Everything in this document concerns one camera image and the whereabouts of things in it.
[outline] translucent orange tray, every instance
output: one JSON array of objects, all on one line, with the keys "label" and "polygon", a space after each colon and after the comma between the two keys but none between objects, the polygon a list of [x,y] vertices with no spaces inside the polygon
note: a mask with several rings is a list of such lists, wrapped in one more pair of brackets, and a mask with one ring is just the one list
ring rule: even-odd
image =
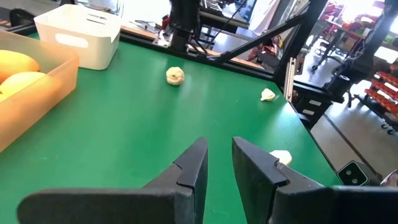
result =
[{"label": "translucent orange tray", "polygon": [[0,50],[26,54],[47,75],[0,102],[0,152],[76,88],[76,52],[10,32],[0,31]]}]

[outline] white plastic bin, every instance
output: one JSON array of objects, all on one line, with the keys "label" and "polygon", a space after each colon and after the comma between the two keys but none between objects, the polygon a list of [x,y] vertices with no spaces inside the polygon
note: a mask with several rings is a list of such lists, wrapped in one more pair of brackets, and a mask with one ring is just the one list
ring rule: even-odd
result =
[{"label": "white plastic bin", "polygon": [[119,45],[121,18],[84,6],[65,4],[34,21],[40,40],[76,50],[83,68],[107,68]]}]

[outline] table leg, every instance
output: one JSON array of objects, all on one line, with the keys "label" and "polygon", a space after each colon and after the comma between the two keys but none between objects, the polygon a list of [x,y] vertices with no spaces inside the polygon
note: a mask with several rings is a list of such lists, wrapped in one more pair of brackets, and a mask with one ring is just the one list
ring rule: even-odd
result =
[{"label": "table leg", "polygon": [[319,60],[319,62],[314,65],[312,67],[312,70],[316,70],[318,69],[318,66],[322,64],[322,62],[324,60],[326,60],[326,58],[328,58],[328,54],[330,53],[330,51],[333,49],[333,47],[337,44],[337,42],[340,40],[341,35],[343,34],[343,31],[341,29],[337,29],[336,35],[333,38],[333,40],[329,43],[328,47],[325,50],[325,53],[323,53],[321,60]]}]

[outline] red shelf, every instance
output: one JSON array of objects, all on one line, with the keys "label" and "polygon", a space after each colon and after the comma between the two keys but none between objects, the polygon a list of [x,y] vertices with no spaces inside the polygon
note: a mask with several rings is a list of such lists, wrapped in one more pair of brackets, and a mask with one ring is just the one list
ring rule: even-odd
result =
[{"label": "red shelf", "polygon": [[395,105],[393,102],[387,100],[384,96],[378,94],[376,91],[367,89],[365,90],[371,98],[376,100],[381,106],[387,109],[390,113],[398,115],[398,106]]},{"label": "red shelf", "polygon": [[386,72],[379,72],[379,75],[383,80],[398,88],[398,78]]},{"label": "red shelf", "polygon": [[379,82],[377,80],[372,80],[372,86],[376,87],[377,89],[383,91],[387,95],[389,95],[392,99],[398,101],[398,93],[392,89],[390,89],[388,86],[386,86],[384,83]]}]

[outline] green table surface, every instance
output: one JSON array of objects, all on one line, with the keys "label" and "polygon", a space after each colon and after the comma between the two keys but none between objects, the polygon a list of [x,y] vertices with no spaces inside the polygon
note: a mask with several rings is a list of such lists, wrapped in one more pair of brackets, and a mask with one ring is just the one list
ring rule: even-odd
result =
[{"label": "green table surface", "polygon": [[[178,87],[165,80],[176,66]],[[273,102],[260,101],[264,88]],[[108,69],[79,69],[76,90],[0,153],[0,222],[17,223],[18,203],[41,189],[142,187],[200,136],[209,143],[205,223],[246,222],[233,136],[288,150],[291,168],[340,184],[274,83],[120,42]]]}]

